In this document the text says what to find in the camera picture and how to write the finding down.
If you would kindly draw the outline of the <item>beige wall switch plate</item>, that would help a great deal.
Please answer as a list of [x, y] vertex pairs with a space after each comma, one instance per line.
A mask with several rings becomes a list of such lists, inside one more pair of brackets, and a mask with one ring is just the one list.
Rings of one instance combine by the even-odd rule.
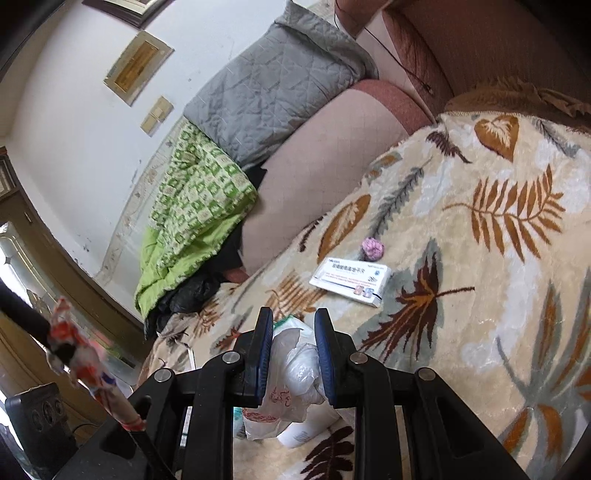
[[166, 120], [172, 110], [172, 103], [165, 97], [160, 96], [147, 113], [140, 125], [140, 129], [148, 136], [152, 136], [158, 126]]

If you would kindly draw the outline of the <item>long white medicine box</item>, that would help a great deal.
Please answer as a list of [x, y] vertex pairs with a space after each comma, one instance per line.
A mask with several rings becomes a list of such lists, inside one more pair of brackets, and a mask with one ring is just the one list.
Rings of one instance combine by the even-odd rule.
[[380, 307], [392, 270], [383, 264], [328, 257], [310, 279], [311, 286], [350, 300]]

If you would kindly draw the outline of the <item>white tissue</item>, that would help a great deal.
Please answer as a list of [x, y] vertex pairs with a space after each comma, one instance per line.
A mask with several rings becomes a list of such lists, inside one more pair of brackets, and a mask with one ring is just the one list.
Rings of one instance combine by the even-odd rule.
[[325, 398], [314, 329], [294, 316], [273, 325], [263, 403], [235, 413], [242, 416], [246, 439], [276, 438], [288, 449], [310, 442], [339, 421]]

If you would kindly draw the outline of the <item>black power strip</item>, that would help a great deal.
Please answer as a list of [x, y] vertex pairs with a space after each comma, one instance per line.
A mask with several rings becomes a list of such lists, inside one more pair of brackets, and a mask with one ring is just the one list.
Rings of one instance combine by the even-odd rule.
[[76, 453], [76, 440], [55, 382], [8, 397], [5, 407], [34, 466], [57, 472]]

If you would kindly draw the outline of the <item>leaf pattern fleece blanket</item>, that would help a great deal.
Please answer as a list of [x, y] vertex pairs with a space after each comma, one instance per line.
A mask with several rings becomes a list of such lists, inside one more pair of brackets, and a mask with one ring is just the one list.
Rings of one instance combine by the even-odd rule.
[[[311, 286], [328, 257], [385, 246], [380, 307]], [[335, 328], [389, 367], [433, 368], [533, 479], [590, 421], [590, 133], [449, 113], [380, 155], [335, 208], [242, 285], [168, 324], [146, 361], [183, 372], [230, 349], [261, 307]]]

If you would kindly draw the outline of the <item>small pink crumpled paper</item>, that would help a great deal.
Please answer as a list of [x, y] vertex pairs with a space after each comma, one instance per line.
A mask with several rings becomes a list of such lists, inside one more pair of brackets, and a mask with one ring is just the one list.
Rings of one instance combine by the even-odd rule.
[[362, 242], [363, 258], [370, 262], [377, 262], [384, 256], [384, 244], [373, 237], [368, 237]]

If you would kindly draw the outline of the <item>grey quilted cushion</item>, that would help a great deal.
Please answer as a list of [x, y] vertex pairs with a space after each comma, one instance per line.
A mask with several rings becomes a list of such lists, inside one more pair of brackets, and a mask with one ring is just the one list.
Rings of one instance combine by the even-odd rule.
[[355, 40], [293, 1], [185, 106], [242, 169], [263, 164], [332, 99], [378, 68]]

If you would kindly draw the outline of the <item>framed wall picture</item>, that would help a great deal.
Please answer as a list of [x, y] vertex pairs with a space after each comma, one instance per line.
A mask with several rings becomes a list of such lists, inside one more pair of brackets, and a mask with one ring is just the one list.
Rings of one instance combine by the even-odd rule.
[[115, 17], [137, 29], [144, 29], [173, 0], [83, 0], [82, 4]]

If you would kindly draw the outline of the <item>pink beige pillow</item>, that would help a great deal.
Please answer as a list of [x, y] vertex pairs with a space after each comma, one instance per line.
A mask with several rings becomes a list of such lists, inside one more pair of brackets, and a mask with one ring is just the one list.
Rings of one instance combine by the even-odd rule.
[[377, 156], [431, 123], [415, 100], [380, 80], [360, 81], [318, 110], [264, 163], [259, 198], [242, 227], [246, 273], [339, 204]]

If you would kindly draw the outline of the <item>black cloth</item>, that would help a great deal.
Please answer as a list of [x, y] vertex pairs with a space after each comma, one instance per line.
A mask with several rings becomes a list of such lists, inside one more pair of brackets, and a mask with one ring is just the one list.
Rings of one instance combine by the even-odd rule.
[[[263, 183], [266, 170], [256, 167], [245, 174], [257, 191], [257, 188]], [[205, 303], [226, 281], [223, 273], [242, 267], [242, 260], [238, 254], [242, 241], [242, 222], [238, 223], [235, 230], [229, 234], [217, 254], [206, 260], [197, 272], [185, 279], [174, 290], [166, 292], [158, 300], [147, 318], [143, 319], [146, 338], [151, 339], [156, 333], [162, 331], [174, 314], [200, 312]]]

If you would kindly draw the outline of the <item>green patterned quilt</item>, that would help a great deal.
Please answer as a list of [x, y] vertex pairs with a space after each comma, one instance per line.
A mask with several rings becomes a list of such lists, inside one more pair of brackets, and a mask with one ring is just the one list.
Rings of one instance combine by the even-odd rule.
[[256, 187], [238, 164], [182, 119], [143, 234], [134, 293], [143, 319], [221, 250], [256, 198]]

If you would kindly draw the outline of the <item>gold framed wall panel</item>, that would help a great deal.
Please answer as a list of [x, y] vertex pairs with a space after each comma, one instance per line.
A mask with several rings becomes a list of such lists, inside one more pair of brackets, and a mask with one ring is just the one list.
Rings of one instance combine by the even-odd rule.
[[174, 49], [145, 31], [140, 31], [113, 64], [103, 83], [131, 106], [155, 72]]

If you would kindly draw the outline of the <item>brown bed throw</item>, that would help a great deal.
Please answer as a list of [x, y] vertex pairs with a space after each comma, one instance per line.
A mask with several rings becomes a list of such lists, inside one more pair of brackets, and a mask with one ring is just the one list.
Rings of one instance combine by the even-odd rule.
[[590, 133], [589, 102], [515, 76], [479, 82], [445, 106], [445, 112], [485, 111], [535, 116]]

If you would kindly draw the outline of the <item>folded floral umbrella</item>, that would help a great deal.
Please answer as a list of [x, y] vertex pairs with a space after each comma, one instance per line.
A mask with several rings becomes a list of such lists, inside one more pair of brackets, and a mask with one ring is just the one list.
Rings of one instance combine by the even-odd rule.
[[67, 369], [74, 383], [90, 395], [128, 432], [143, 432], [146, 422], [117, 386], [96, 349], [72, 320], [71, 305], [60, 298], [45, 318], [6, 285], [1, 286], [1, 312], [48, 352], [50, 366]]

